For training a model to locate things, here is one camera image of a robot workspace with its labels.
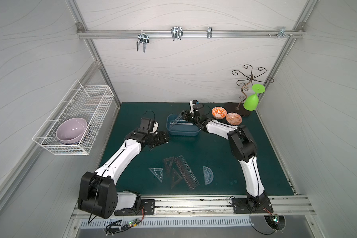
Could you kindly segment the blue plastic storage box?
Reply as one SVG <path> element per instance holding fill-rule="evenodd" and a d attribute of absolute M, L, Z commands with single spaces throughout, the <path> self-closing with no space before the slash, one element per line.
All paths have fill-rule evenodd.
<path fill-rule="evenodd" d="M 172 129 L 170 129 L 170 122 L 173 121 L 177 116 L 178 114 L 170 114 L 167 117 L 166 128 L 170 135 L 197 136 L 200 133 L 200 129 L 196 125 L 186 122 L 182 118 Z"/>

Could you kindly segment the clear protractor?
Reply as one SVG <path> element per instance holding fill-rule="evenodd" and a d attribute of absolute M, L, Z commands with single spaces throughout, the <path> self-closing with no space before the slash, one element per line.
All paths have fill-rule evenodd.
<path fill-rule="evenodd" d="M 207 166 L 203 166 L 203 176 L 204 176 L 205 185 L 211 184 L 212 181 L 214 180 L 213 171 Z"/>

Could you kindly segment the stencil ruler narrow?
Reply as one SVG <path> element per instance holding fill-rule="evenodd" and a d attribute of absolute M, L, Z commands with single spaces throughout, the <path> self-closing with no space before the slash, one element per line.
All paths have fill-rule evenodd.
<path fill-rule="evenodd" d="M 178 114 L 178 116 L 170 122 L 170 129 L 172 129 L 182 118 L 181 114 Z"/>

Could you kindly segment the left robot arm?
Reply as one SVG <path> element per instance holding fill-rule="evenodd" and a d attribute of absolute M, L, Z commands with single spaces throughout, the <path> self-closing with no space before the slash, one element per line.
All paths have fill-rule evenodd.
<path fill-rule="evenodd" d="M 165 131 L 133 131 L 128 134 L 119 150 L 103 166 L 82 176 L 78 209 L 108 219 L 115 211 L 134 208 L 137 201 L 136 193 L 117 192 L 116 184 L 121 174 L 145 146 L 153 148 L 168 142 L 169 136 Z"/>

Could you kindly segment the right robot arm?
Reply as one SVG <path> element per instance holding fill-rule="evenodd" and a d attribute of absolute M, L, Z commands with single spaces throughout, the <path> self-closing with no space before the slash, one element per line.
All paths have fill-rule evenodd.
<path fill-rule="evenodd" d="M 206 115 L 191 113 L 189 110 L 181 112 L 180 115 L 183 120 L 196 125 L 203 132 L 228 140 L 231 153 L 238 160 L 244 174 L 248 205 L 251 210 L 258 210 L 268 201 L 257 166 L 257 146 L 247 127 L 224 124 Z"/>

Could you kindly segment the dark triangle ruler upper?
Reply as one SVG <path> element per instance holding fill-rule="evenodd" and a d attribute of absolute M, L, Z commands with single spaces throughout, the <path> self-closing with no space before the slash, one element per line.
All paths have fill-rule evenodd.
<path fill-rule="evenodd" d="M 165 169 L 166 169 L 166 171 L 167 171 L 167 175 L 169 175 L 170 172 L 171 172 L 174 159 L 175 159 L 174 156 L 164 159 L 164 165 L 165 165 Z"/>

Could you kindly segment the dark triangle ruler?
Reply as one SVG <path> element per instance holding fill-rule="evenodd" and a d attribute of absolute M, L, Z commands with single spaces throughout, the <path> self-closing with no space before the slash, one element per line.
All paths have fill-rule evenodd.
<path fill-rule="evenodd" d="M 165 165 L 165 169 L 166 169 L 166 171 L 167 171 L 167 175 L 169 175 L 170 172 L 171 172 L 174 159 L 175 159 L 174 156 L 164 159 L 164 165 Z"/>
<path fill-rule="evenodd" d="M 171 189 L 177 186 L 181 181 L 182 181 L 182 176 L 177 172 L 176 169 L 172 168 Z"/>

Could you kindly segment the clear triangle ruler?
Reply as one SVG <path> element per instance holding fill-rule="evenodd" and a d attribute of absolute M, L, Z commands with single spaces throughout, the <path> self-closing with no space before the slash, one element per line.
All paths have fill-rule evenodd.
<path fill-rule="evenodd" d="M 164 168 L 149 168 L 149 170 L 160 181 L 160 183 L 163 183 Z"/>

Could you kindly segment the dark triangle ruler lower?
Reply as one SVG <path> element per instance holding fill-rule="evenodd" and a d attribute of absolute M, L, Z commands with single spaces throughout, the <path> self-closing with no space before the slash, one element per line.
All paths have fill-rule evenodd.
<path fill-rule="evenodd" d="M 177 186 L 181 181 L 182 181 L 182 176 L 177 172 L 176 169 L 172 168 L 171 189 Z"/>

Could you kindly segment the stencil ruler large dark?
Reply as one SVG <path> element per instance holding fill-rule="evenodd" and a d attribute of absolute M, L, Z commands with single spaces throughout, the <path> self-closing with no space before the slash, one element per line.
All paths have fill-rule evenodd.
<path fill-rule="evenodd" d="M 182 176 L 190 190 L 194 190 L 196 187 L 199 186 L 199 181 L 194 175 L 194 172 L 190 168 L 188 162 L 182 155 L 174 158 L 174 163 L 176 164 L 180 175 Z"/>

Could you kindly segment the metal hook small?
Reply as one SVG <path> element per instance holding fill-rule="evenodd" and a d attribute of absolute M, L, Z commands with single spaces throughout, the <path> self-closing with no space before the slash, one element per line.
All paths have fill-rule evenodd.
<path fill-rule="evenodd" d="M 213 27 L 207 28 L 207 39 L 211 39 L 213 34 Z"/>

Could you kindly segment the metal hook right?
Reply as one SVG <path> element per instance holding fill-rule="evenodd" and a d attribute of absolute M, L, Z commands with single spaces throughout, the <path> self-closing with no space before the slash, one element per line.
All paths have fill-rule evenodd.
<path fill-rule="evenodd" d="M 276 39 L 290 39 L 294 37 L 294 34 L 287 34 L 286 29 L 283 27 L 281 28 L 276 34 L 267 34 L 268 37 Z"/>

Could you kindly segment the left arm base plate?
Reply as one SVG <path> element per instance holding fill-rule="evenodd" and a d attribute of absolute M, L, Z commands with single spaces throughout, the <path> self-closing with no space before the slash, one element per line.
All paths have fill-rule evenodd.
<path fill-rule="evenodd" d="M 114 215 L 115 216 L 154 215 L 155 202 L 156 202 L 156 200 L 154 200 L 154 199 L 137 198 L 136 202 L 132 208 L 124 208 L 121 210 L 116 210 L 114 212 Z"/>

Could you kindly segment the aluminium rail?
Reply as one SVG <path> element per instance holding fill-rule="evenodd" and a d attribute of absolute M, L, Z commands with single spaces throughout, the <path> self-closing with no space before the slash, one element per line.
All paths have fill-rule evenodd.
<path fill-rule="evenodd" d="M 276 34 L 279 29 L 274 30 L 217 30 L 213 29 L 211 39 L 244 39 L 244 38 L 270 38 L 267 34 Z M 80 39 L 134 39 L 144 33 L 149 39 L 172 39 L 170 30 L 92 30 L 78 32 Z M 286 30 L 287 34 L 294 34 L 294 38 L 302 38 L 306 32 L 296 30 Z M 207 29 L 205 30 L 183 30 L 182 39 L 207 39 Z"/>
<path fill-rule="evenodd" d="M 231 196 L 242 198 L 242 195 L 144 195 L 142 199 L 154 199 L 154 215 L 152 218 L 165 217 L 204 217 L 204 216 L 232 216 L 248 215 L 235 214 L 229 204 Z M 278 215 L 315 215 L 316 212 L 306 195 L 269 196 Z M 269 214 L 250 214 L 267 216 Z"/>

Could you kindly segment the aluminium top rail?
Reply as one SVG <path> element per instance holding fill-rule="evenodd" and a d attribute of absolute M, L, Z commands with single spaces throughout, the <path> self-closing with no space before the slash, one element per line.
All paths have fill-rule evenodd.
<path fill-rule="evenodd" d="M 217 30 L 213 29 L 211 39 L 244 39 L 244 38 L 270 38 L 267 34 L 276 34 L 279 29 L 274 30 Z M 144 33 L 149 39 L 172 39 L 170 30 L 92 30 L 78 32 L 80 39 L 134 39 Z M 287 34 L 294 34 L 294 38 L 302 38 L 306 32 L 296 30 L 286 30 Z M 207 29 L 205 30 L 183 30 L 182 39 L 207 39 Z"/>

